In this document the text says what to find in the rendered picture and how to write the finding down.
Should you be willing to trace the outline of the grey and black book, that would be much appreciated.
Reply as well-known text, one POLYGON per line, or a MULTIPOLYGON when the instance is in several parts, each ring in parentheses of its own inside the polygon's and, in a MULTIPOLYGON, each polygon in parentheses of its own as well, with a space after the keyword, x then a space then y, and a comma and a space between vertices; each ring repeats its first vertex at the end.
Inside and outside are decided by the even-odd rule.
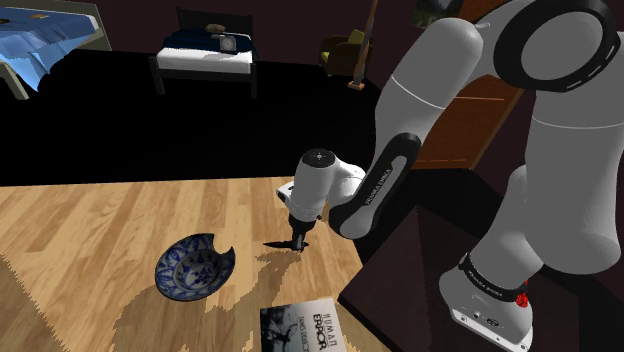
POLYGON ((331 297, 262 308, 262 352, 347 352, 331 297))

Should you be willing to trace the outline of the dark robot stand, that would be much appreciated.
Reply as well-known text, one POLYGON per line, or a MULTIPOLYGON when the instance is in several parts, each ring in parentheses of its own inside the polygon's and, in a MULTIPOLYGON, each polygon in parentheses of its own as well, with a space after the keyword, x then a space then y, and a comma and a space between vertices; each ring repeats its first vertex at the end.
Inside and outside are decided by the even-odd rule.
MULTIPOLYGON (((411 171, 356 241, 363 267, 339 302, 390 352, 505 352, 455 322, 438 288, 485 234, 504 189, 467 169, 411 171)), ((600 275, 543 267, 528 283, 529 352, 624 352, 624 258, 600 275)))

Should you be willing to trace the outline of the blue and white patterned bowl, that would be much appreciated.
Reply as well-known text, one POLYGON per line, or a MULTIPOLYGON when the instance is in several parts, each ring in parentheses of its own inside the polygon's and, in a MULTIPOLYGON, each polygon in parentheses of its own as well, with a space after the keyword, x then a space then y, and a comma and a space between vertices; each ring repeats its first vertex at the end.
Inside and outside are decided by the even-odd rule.
POLYGON ((155 286, 165 297, 196 301, 217 292, 231 277, 236 254, 233 247, 219 253, 213 233, 189 235, 172 244, 155 266, 155 286))

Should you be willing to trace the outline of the wooden floor lamp pole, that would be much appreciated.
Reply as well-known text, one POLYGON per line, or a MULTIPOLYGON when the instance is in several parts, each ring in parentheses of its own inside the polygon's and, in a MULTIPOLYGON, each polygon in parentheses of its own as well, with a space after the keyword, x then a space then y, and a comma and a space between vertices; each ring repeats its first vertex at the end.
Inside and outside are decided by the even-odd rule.
POLYGON ((362 82, 362 80, 364 77, 365 63, 366 63, 366 59, 367 59, 368 51, 370 47, 370 37, 372 35, 378 2, 379 0, 372 0, 370 13, 369 13, 366 27, 365 27, 365 36, 361 43, 358 61, 354 68, 353 79, 351 82, 348 83, 349 88, 358 90, 358 91, 361 91, 364 88, 364 83, 362 82))

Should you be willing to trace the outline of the dark framed bed white mattress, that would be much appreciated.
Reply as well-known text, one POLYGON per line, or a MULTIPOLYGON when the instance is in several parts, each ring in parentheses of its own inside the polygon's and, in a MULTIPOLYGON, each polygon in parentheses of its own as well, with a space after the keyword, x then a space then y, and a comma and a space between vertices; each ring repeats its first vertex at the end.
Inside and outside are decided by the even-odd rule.
POLYGON ((247 83, 257 97, 257 51, 253 16, 176 8, 179 30, 163 40, 148 58, 154 88, 163 95, 163 80, 186 79, 247 83))

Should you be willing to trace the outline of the brown wooden cabinet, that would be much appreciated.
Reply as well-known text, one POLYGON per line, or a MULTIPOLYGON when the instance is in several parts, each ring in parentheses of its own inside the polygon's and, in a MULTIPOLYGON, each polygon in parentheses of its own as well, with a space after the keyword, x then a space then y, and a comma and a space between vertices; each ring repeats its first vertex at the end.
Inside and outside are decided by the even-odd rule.
POLYGON ((491 75, 473 80, 436 121, 413 168, 474 169, 523 93, 491 75))

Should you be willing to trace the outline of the bed with blue cover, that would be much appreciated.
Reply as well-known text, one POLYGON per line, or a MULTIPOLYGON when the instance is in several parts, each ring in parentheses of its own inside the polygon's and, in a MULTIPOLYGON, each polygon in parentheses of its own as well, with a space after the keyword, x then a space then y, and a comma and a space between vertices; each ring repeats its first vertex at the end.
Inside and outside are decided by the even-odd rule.
POLYGON ((109 51, 104 24, 93 3, 72 0, 0 0, 0 81, 27 100, 26 85, 75 49, 109 51))

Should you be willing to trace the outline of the wall picture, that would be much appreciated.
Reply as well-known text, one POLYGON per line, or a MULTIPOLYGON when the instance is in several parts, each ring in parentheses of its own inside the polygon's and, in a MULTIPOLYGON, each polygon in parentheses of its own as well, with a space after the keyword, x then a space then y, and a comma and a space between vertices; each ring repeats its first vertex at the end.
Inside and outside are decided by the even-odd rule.
POLYGON ((464 0, 416 0, 411 25, 426 29, 433 22, 447 17, 456 17, 464 0))

